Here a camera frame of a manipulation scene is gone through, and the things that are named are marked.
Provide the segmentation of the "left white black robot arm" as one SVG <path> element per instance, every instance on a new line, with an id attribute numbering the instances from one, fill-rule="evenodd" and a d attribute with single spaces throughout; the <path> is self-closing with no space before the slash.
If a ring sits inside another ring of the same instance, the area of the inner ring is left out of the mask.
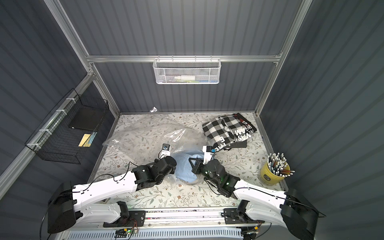
<path id="1" fill-rule="evenodd" d="M 104 207 L 98 202 L 159 185 L 168 174 L 175 172 L 176 166 L 176 160 L 166 156 L 99 182 L 75 186 L 71 182 L 62 183 L 48 202 L 47 232 L 57 234 L 79 224 L 102 223 L 107 228 L 142 226 L 145 214 L 135 218 L 124 202 Z"/>

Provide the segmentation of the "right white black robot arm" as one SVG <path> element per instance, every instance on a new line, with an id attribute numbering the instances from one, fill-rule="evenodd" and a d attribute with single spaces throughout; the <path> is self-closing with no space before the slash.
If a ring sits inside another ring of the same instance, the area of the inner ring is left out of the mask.
<path id="1" fill-rule="evenodd" d="M 315 238 L 320 211 L 295 189 L 275 191 L 250 184 L 226 172 L 216 159 L 204 164 L 189 158 L 192 172 L 217 189 L 219 195 L 240 201 L 237 215 L 242 223 L 262 220 L 285 227 L 300 240 Z"/>

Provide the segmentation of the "red plaid shirt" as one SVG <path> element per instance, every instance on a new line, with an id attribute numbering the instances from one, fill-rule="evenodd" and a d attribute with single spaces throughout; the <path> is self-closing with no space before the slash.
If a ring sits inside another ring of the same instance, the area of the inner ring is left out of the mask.
<path id="1" fill-rule="evenodd" d="M 257 128 L 251 123 L 251 121 L 249 121 L 240 113 L 234 114 L 234 117 L 239 121 L 239 124 L 241 125 L 241 127 L 243 127 L 246 131 L 252 132 L 252 133 L 257 131 Z"/>

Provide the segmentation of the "black white checked shirt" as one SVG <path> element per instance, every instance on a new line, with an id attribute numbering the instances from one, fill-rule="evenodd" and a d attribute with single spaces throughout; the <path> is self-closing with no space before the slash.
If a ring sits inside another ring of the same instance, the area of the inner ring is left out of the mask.
<path id="1" fill-rule="evenodd" d="M 217 117 L 210 122 L 202 124 L 204 135 L 209 140 L 243 142 L 252 137 L 254 133 L 246 131 L 234 114 Z"/>

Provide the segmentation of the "dark grey pinstripe shirt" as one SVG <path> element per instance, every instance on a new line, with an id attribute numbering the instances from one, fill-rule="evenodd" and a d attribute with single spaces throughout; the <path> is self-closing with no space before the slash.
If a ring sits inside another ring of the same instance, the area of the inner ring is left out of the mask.
<path id="1" fill-rule="evenodd" d="M 231 142 L 231 141 L 215 141 L 210 140 L 207 146 L 212 146 L 215 148 L 216 153 L 224 150 L 229 151 L 231 149 L 237 149 L 237 148 L 246 148 L 247 147 L 247 140 L 243 142 Z"/>

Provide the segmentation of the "light blue shirt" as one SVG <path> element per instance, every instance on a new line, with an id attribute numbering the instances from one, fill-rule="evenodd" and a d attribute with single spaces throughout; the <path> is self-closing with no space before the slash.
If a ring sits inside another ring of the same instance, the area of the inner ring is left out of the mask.
<path id="1" fill-rule="evenodd" d="M 189 158 L 203 159 L 204 154 L 202 151 L 186 151 L 176 152 L 173 154 L 173 158 L 177 162 L 175 177 L 188 185 L 195 185 L 199 182 L 196 174 L 192 172 L 192 166 L 189 162 Z"/>

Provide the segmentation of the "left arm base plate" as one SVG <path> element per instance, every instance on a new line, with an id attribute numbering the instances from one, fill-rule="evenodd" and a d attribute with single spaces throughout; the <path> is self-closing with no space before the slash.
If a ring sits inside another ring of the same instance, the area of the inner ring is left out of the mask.
<path id="1" fill-rule="evenodd" d="M 146 218 L 146 211 L 129 211 L 123 213 L 113 223 L 103 223 L 104 228 L 132 228 L 132 227 L 143 227 Z"/>

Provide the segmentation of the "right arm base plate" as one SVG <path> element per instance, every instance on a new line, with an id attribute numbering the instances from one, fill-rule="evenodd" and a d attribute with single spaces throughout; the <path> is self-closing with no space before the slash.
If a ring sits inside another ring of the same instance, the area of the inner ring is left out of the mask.
<path id="1" fill-rule="evenodd" d="M 225 223 L 227 225 L 235 225 L 235 224 L 260 225 L 265 223 L 265 221 L 263 220 L 252 220 L 249 217 L 247 217 L 245 214 L 241 214 L 241 216 L 239 216 L 236 208 L 224 209 L 223 212 L 221 213 L 221 216 L 224 217 Z"/>

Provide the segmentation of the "clear plastic vacuum bag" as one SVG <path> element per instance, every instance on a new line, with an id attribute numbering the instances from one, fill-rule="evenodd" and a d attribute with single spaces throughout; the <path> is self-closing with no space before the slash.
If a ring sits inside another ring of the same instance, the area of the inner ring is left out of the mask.
<path id="1" fill-rule="evenodd" d="M 181 151 L 202 151 L 209 143 L 202 130 L 206 120 L 206 115 L 199 114 L 127 115 L 123 128 L 103 144 L 118 149 L 136 165 L 144 165 L 159 159 L 163 144 L 171 146 L 171 157 Z M 186 184 L 174 174 L 167 180 Z"/>

